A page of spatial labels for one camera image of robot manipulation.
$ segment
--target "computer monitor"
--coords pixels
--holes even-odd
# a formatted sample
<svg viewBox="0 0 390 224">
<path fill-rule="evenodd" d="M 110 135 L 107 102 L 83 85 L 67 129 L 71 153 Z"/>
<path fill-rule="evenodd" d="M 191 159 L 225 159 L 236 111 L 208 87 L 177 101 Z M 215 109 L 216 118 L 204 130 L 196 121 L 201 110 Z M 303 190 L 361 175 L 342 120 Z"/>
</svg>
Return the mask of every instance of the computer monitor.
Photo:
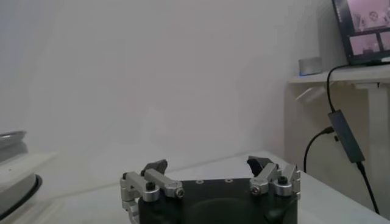
<svg viewBox="0 0 390 224">
<path fill-rule="evenodd" d="M 351 65 L 390 59 L 390 0 L 333 0 Z"/>
</svg>

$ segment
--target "black screw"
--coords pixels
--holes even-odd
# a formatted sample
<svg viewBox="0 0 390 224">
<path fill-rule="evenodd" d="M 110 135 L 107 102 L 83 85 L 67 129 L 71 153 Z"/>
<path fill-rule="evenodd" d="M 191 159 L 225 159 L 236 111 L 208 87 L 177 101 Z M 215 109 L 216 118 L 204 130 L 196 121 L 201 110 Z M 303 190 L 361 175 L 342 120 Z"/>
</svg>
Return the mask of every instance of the black screw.
<svg viewBox="0 0 390 224">
<path fill-rule="evenodd" d="M 153 183 L 153 182 L 147 182 L 146 183 L 146 190 L 147 191 L 152 191 L 154 189 L 156 189 L 156 184 L 155 183 Z"/>
<path fill-rule="evenodd" d="M 286 185 L 288 183 L 287 177 L 285 176 L 280 176 L 278 178 L 278 184 L 280 185 Z"/>
</svg>

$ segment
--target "white wall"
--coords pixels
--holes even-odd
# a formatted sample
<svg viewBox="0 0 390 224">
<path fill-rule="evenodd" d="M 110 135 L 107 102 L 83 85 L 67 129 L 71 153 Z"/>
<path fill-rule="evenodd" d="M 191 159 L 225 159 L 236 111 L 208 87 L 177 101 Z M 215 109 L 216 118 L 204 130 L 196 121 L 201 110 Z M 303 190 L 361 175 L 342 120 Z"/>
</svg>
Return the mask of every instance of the white wall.
<svg viewBox="0 0 390 224">
<path fill-rule="evenodd" d="M 0 131 L 59 152 L 44 197 L 167 158 L 283 155 L 283 90 L 317 55 L 317 1 L 3 0 Z"/>
</svg>

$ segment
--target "gray metal object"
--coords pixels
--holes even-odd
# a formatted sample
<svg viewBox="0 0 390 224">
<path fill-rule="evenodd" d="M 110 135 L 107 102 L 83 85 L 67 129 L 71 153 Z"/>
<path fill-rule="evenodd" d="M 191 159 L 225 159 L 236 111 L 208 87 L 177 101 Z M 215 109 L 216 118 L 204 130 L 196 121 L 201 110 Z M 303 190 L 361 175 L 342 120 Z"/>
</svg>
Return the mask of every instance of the gray metal object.
<svg viewBox="0 0 390 224">
<path fill-rule="evenodd" d="M 154 189 L 147 189 L 147 184 L 148 181 L 138 175 L 136 172 L 129 172 L 126 174 L 123 188 L 130 192 L 134 192 L 135 189 L 142 196 L 144 201 L 157 201 L 160 197 L 160 187 L 154 186 Z"/>
<path fill-rule="evenodd" d="M 274 163 L 269 163 L 260 172 L 257 177 L 249 180 L 250 191 L 253 195 L 261 195 L 268 193 L 269 183 L 278 178 L 278 167 Z"/>
<path fill-rule="evenodd" d="M 296 166 L 287 165 L 282 172 L 281 177 L 278 180 L 273 181 L 273 186 L 275 194 L 287 197 L 291 196 L 293 193 L 296 193 L 300 197 L 300 171 L 297 170 Z"/>
<path fill-rule="evenodd" d="M 160 188 L 162 188 L 167 197 L 184 197 L 184 189 L 182 182 L 171 180 L 160 172 L 156 171 L 155 169 L 148 169 L 147 171 L 145 171 L 144 177 L 148 181 L 151 181 L 157 184 Z"/>
<path fill-rule="evenodd" d="M 322 73 L 322 59 L 320 57 L 299 60 L 300 75 L 313 75 Z"/>
</svg>

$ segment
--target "white shelf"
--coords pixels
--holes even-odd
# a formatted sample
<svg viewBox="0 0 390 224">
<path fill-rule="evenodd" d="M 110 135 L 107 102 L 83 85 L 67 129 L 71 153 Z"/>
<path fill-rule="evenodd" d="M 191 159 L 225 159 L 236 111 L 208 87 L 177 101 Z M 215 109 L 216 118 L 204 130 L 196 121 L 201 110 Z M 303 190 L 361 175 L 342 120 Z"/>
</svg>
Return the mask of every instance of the white shelf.
<svg viewBox="0 0 390 224">
<path fill-rule="evenodd" d="M 328 72 L 318 75 L 295 76 L 289 79 L 289 83 L 322 83 L 327 81 Z M 332 82 L 369 83 L 381 82 L 390 83 L 390 65 L 341 68 L 332 72 Z"/>
</svg>

